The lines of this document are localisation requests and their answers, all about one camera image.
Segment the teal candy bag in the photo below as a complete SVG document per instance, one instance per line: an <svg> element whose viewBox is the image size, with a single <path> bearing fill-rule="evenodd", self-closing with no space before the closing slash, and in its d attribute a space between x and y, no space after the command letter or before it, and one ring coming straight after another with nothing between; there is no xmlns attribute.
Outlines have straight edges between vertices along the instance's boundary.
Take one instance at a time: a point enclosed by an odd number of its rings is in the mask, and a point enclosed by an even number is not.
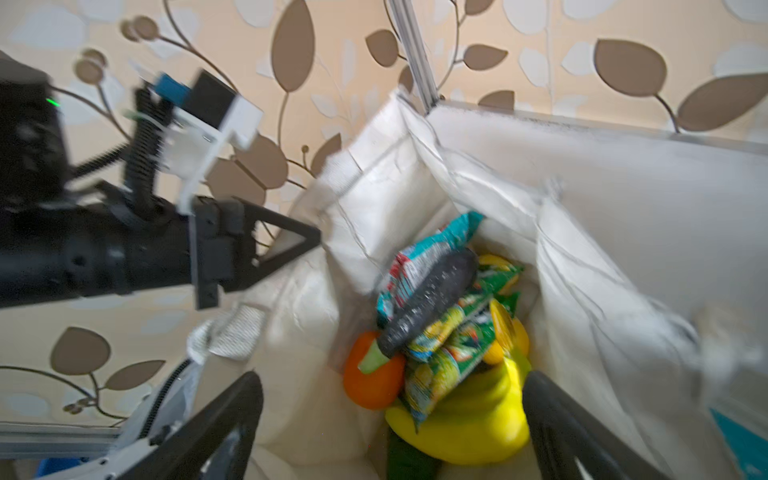
<svg viewBox="0 0 768 480"><path fill-rule="evenodd" d="M377 299L377 326L384 329L412 296L432 267L446 254L468 245L484 220L470 211L454 218L442 229L399 251L389 268L386 284Z"/></svg>

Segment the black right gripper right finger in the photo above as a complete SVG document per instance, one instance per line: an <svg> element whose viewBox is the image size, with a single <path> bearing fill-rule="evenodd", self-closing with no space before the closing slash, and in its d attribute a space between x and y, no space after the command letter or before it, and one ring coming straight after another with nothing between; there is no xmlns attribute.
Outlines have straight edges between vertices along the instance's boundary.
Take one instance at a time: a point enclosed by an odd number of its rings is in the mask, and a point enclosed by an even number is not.
<svg viewBox="0 0 768 480"><path fill-rule="evenodd" d="M539 371L526 377L523 409L544 479L666 477Z"/></svg>

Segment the yellow green candy bag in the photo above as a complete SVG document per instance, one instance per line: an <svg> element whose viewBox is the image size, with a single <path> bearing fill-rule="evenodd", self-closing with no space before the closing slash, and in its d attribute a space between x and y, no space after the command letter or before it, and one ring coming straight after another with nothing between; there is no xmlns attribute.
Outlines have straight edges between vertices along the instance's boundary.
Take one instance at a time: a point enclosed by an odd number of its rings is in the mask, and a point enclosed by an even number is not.
<svg viewBox="0 0 768 480"><path fill-rule="evenodd" d="M459 326L477 317L497 294L507 295L525 269L520 263L493 254L480 255L478 261L473 283L453 306L407 345L407 357L427 362Z"/></svg>
<svg viewBox="0 0 768 480"><path fill-rule="evenodd" d="M496 335L490 308L454 330L426 363L406 369L401 395L415 431L482 361Z"/></svg>

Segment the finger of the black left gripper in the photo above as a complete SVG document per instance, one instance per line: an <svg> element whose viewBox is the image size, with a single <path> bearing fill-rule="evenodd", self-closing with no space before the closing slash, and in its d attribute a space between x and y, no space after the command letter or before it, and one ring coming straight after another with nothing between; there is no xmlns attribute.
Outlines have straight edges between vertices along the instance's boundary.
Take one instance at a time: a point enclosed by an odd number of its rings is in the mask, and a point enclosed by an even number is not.
<svg viewBox="0 0 768 480"><path fill-rule="evenodd" d="M321 243L320 230L310 224L245 201L239 246L239 289L247 290ZM257 230L278 230L264 253L257 252Z"/></svg>

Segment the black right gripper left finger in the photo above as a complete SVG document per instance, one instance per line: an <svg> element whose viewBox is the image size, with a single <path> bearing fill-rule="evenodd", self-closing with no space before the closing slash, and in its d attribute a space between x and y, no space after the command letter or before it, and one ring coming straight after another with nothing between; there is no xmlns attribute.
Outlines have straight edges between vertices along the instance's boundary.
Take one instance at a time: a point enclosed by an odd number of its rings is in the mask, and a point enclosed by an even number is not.
<svg viewBox="0 0 768 480"><path fill-rule="evenodd" d="M248 371L165 440L145 459L132 466L121 479L196 479L204 464L237 436L224 479L242 479L263 408L259 376Z"/></svg>

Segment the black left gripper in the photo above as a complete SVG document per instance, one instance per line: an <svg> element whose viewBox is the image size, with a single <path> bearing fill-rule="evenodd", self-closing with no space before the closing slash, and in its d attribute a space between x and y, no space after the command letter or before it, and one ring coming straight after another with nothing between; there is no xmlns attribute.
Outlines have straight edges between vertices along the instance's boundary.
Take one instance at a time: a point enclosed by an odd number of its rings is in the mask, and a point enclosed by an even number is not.
<svg viewBox="0 0 768 480"><path fill-rule="evenodd" d="M122 186L68 184L69 163L49 77L1 62L1 304L5 308L192 285L213 308L246 268L245 206L198 197L188 213L154 192L173 105L134 95L134 134L97 168L124 164Z"/></svg>

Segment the green avocado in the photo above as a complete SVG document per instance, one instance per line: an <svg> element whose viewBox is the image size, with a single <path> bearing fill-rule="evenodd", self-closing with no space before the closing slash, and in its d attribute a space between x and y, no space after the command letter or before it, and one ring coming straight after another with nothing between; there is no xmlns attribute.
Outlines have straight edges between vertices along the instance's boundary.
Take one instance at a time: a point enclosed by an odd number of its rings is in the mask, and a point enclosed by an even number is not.
<svg viewBox="0 0 768 480"><path fill-rule="evenodd" d="M441 466L441 460L408 444L393 430L388 431L387 480L434 480Z"/></svg>

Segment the round orange bell pepper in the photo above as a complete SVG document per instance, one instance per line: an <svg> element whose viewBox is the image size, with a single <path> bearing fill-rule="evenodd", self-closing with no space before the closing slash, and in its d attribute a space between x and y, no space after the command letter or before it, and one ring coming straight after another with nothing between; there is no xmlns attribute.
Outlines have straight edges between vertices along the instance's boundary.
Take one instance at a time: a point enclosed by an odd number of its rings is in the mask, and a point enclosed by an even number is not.
<svg viewBox="0 0 768 480"><path fill-rule="evenodd" d="M406 357L400 353L373 373L365 374L359 370L358 364L378 336L378 332L368 331L358 337L347 357L343 373L343 387L348 398L368 410L389 407L397 399L405 377Z"/></svg>

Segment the cream Monet print tote bag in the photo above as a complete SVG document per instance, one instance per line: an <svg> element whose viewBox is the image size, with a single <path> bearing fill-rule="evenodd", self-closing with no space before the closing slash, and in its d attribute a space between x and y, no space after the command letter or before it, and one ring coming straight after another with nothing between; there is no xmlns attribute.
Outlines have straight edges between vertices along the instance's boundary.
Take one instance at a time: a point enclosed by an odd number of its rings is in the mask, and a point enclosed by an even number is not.
<svg viewBox="0 0 768 480"><path fill-rule="evenodd" d="M341 362L401 248L461 209L490 219L481 238L533 270L533 354L556 385L633 453L674 479L736 479L710 392L737 359L642 295L549 194L503 180L442 147L402 98L333 155L294 212L320 246L194 330L192 360L253 367L264 389L250 479L374 479L367 444L383 424L343 394Z"/></svg>

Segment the yellow green banana bunch back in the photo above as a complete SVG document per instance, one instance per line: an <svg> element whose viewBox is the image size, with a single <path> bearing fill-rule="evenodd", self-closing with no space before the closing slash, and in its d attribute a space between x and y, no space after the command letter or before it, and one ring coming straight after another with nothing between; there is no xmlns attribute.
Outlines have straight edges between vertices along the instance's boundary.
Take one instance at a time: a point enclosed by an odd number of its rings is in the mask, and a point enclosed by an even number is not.
<svg viewBox="0 0 768 480"><path fill-rule="evenodd" d="M515 305L514 296L490 301L496 338L482 361L418 431L401 397L385 413L391 430L421 452L455 465L501 462L526 445L522 387L531 370L530 342Z"/></svg>

